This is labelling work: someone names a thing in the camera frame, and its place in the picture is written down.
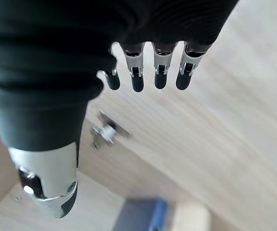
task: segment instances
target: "metal joint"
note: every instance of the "metal joint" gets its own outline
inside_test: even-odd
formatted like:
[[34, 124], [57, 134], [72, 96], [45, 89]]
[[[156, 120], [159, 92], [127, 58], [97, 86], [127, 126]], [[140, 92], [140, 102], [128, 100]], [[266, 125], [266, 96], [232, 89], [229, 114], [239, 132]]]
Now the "metal joint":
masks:
[[180, 74], [184, 75], [185, 73], [185, 68], [187, 64], [193, 64], [191, 71], [189, 72], [189, 76], [191, 76], [194, 72], [194, 69], [198, 66], [200, 63], [201, 59], [203, 57], [203, 54], [199, 57], [191, 57], [186, 53], [186, 46], [182, 52], [181, 60], [180, 60], [180, 67], [179, 71]]
[[108, 117], [102, 110], [98, 115], [98, 119], [103, 123], [102, 128], [93, 126], [92, 128], [92, 147], [96, 150], [103, 145], [114, 145], [114, 138], [119, 134], [125, 138], [130, 138], [131, 133], [117, 124], [114, 120]]
[[105, 71], [102, 71], [102, 73], [103, 73], [103, 75], [104, 75], [105, 77], [108, 76], [108, 74], [107, 74]]
[[115, 76], [117, 74], [117, 68], [115, 67], [114, 69], [112, 69], [112, 75]]
[[[131, 67], [130, 70], [129, 70], [129, 71], [130, 71], [131, 77], [134, 77], [134, 74], [135, 74], [134, 71], [133, 71], [133, 68], [135, 68], [135, 67]], [[139, 76], [139, 77], [142, 77], [142, 76], [143, 76], [143, 68], [140, 67], [140, 66], [138, 66], [137, 68], [138, 68], [138, 71], [139, 71], [139, 72], [138, 72], [138, 76]]]
[[174, 48], [172, 48], [172, 50], [170, 50], [169, 54], [160, 54], [159, 53], [159, 49], [156, 49], [156, 44], [152, 44], [153, 45], [153, 60], [154, 60], [154, 69], [156, 74], [159, 74], [159, 66], [163, 65], [164, 66], [164, 75], [167, 74], [168, 69], [171, 65], [171, 61], [172, 61], [172, 57], [173, 57], [173, 52], [174, 52]]

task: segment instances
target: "blue object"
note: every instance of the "blue object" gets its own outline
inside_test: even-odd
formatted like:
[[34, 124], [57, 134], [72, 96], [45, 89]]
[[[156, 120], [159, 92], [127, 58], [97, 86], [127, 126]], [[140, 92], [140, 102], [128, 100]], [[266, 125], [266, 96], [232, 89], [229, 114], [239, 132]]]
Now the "blue object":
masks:
[[161, 231], [167, 203], [162, 199], [128, 199], [113, 231]]

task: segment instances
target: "wooden cabinet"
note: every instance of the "wooden cabinet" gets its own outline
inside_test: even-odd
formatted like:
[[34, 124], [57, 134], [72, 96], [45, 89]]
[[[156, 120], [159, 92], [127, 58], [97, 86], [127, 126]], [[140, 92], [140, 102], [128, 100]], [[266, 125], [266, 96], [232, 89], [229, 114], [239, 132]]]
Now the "wooden cabinet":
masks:
[[102, 109], [133, 136], [96, 152], [86, 122], [80, 171], [123, 197], [194, 198], [211, 210], [214, 231], [277, 231], [277, 1], [241, 0], [185, 91], [175, 87], [181, 51], [158, 90], [146, 43], [136, 93], [114, 44], [121, 88], [106, 87], [86, 118], [100, 125]]

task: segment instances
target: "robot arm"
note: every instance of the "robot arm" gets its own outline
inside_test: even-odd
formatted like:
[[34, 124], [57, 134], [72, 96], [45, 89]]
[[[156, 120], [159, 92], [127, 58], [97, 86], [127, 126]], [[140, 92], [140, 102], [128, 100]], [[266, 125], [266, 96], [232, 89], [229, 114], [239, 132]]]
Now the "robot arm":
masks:
[[237, 0], [0, 0], [0, 138], [26, 193], [55, 218], [77, 193], [80, 133], [102, 70], [120, 86], [113, 42], [121, 44], [134, 91], [142, 91], [143, 48], [153, 42], [155, 85], [166, 85], [178, 41], [185, 41], [176, 86], [216, 40]]

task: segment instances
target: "black fabric sleeve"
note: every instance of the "black fabric sleeve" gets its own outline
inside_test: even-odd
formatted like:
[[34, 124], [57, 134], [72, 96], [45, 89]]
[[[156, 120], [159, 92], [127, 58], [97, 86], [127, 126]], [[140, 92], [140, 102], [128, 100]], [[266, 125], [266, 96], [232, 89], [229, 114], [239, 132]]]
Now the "black fabric sleeve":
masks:
[[78, 142], [112, 42], [217, 38], [237, 0], [0, 0], [0, 137], [30, 151]]

